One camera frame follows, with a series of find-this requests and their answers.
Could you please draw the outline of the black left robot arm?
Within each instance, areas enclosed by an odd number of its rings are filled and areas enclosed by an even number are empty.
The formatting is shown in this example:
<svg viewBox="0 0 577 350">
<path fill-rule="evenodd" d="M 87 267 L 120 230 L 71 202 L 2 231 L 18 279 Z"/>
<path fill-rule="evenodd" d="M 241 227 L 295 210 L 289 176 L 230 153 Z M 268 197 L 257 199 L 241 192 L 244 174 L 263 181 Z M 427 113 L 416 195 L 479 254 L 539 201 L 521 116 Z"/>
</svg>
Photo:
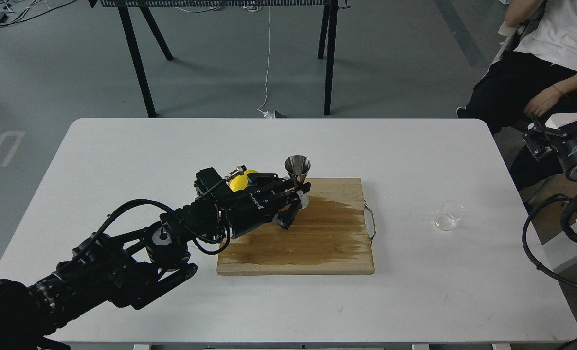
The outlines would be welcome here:
<svg viewBox="0 0 577 350">
<path fill-rule="evenodd" d="M 306 206 L 310 164 L 286 161 L 286 171 L 289 178 L 248 174 L 244 166 L 224 177 L 202 169 L 191 204 L 173 209 L 149 199 L 127 201 L 40 281 L 26 286 L 0 279 L 0 350 L 68 350 L 49 335 L 99 304 L 149 305 L 197 272 L 189 242 L 217 255 L 268 222 L 288 229 Z"/>
</svg>

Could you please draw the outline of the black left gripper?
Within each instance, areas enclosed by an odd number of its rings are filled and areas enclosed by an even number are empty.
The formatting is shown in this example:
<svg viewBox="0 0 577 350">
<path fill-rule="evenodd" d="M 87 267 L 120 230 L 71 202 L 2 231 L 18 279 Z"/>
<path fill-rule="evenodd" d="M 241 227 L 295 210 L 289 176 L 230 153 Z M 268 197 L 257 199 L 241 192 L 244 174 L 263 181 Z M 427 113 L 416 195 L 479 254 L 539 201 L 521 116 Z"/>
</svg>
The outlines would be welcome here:
<svg viewBox="0 0 577 350">
<path fill-rule="evenodd" d="M 311 182 L 295 184 L 275 173 L 249 173 L 248 187 L 236 192 L 219 188 L 217 239 L 237 239 L 271 221 L 288 230 L 302 208 L 303 195 L 310 189 Z"/>
</svg>

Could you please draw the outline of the person's hand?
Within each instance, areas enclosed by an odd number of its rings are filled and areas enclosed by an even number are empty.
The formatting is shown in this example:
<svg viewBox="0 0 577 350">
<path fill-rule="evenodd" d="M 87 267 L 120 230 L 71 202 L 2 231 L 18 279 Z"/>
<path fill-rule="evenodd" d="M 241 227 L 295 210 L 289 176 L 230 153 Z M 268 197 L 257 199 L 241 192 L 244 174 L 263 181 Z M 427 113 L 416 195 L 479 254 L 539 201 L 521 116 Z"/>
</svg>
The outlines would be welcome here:
<svg viewBox="0 0 577 350">
<path fill-rule="evenodd" d="M 523 109 L 523 114 L 527 117 L 542 117 L 564 96 L 564 93 L 555 86 L 547 87 L 529 100 Z"/>
</svg>

